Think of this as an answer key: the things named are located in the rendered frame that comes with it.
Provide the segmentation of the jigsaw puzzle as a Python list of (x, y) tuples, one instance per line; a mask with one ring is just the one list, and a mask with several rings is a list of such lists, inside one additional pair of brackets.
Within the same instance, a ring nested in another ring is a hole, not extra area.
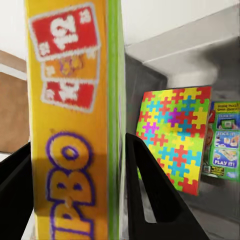
[[(136, 136), (176, 190), (199, 196), (213, 88), (144, 92)], [(139, 168), (138, 178), (142, 179)]]

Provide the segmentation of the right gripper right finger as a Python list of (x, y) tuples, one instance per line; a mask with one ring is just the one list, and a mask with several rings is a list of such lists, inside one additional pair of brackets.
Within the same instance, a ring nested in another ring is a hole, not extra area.
[[(145, 142), (125, 134), (129, 240), (210, 240)], [(147, 222), (138, 168), (156, 219)]]

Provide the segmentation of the board game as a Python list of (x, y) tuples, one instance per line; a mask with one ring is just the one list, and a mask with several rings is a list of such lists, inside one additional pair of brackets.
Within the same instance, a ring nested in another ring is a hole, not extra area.
[(122, 240), (122, 1), (22, 1), (36, 240)]
[(240, 101), (211, 103), (201, 174), (240, 183)]

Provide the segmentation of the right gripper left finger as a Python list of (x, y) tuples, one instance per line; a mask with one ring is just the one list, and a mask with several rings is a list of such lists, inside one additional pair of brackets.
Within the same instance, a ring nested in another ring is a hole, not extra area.
[(29, 142), (0, 162), (0, 240), (21, 240), (33, 209)]

